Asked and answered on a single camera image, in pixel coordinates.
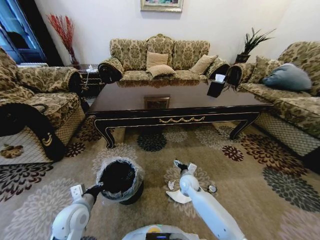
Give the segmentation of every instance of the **black tissue box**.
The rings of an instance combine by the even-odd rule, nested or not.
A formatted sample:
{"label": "black tissue box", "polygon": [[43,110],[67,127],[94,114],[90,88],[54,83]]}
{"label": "black tissue box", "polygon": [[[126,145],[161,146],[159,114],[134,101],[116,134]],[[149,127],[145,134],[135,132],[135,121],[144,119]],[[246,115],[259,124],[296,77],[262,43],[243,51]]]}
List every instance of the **black tissue box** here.
{"label": "black tissue box", "polygon": [[209,90],[207,92],[208,96],[217,98],[221,94],[222,90],[224,89],[225,86],[225,81],[223,82],[218,82],[218,81],[212,81],[209,87]]}

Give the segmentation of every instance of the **framed picture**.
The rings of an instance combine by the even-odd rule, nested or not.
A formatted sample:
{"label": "framed picture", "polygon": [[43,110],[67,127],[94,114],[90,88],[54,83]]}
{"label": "framed picture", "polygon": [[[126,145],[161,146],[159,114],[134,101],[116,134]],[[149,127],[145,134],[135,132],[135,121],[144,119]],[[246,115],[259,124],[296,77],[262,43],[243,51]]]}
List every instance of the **framed picture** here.
{"label": "framed picture", "polygon": [[140,0],[141,11],[182,12],[184,0]]}

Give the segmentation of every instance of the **sofa armrest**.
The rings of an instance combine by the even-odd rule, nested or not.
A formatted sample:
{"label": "sofa armrest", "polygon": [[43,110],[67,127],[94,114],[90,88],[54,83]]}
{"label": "sofa armrest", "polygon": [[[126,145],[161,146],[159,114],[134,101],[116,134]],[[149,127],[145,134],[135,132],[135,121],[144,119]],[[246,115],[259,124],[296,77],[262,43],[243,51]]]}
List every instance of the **sofa armrest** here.
{"label": "sofa armrest", "polygon": [[18,82],[36,93],[81,92],[81,75],[73,67],[20,67]]}
{"label": "sofa armrest", "polygon": [[106,84],[119,81],[125,73],[121,62],[115,57],[102,61],[98,66],[98,71],[101,80]]}
{"label": "sofa armrest", "polygon": [[255,63],[237,63],[231,66],[226,74],[228,83],[238,86],[248,82],[255,66]]}
{"label": "sofa armrest", "polygon": [[66,147],[57,137],[49,119],[35,107],[19,102],[2,103],[0,117],[4,119],[4,124],[9,121],[16,122],[16,124],[0,126],[0,136],[16,134],[27,126],[37,136],[50,160],[59,161],[64,157]]}
{"label": "sofa armrest", "polygon": [[208,70],[206,71],[205,75],[208,79],[214,79],[216,74],[225,75],[229,69],[230,65],[226,60],[222,60],[221,58],[217,58],[214,62],[210,65]]}

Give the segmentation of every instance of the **gray pillow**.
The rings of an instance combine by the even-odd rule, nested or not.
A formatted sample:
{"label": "gray pillow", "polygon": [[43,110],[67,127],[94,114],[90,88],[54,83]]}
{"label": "gray pillow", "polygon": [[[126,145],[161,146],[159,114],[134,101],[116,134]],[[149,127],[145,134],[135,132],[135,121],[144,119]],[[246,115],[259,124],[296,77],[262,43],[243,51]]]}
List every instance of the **gray pillow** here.
{"label": "gray pillow", "polygon": [[277,67],[262,83],[268,87],[289,91],[307,91],[312,87],[308,74],[292,63]]}

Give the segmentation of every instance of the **dark wooden coffee table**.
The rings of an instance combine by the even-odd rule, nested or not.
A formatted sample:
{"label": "dark wooden coffee table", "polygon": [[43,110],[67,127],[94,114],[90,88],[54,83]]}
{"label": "dark wooden coffee table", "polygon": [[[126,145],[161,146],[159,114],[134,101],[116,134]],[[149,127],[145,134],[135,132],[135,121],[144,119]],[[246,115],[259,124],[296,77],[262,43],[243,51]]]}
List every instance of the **dark wooden coffee table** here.
{"label": "dark wooden coffee table", "polygon": [[[236,139],[251,125],[260,113],[272,107],[248,92],[225,90],[217,98],[207,95],[209,85],[119,87],[107,84],[96,98],[87,116],[95,116],[94,125],[107,141],[106,147],[115,146],[109,128],[162,126],[174,124],[200,124],[233,122],[239,124],[230,134]],[[170,96],[166,109],[145,109],[145,96]]]}

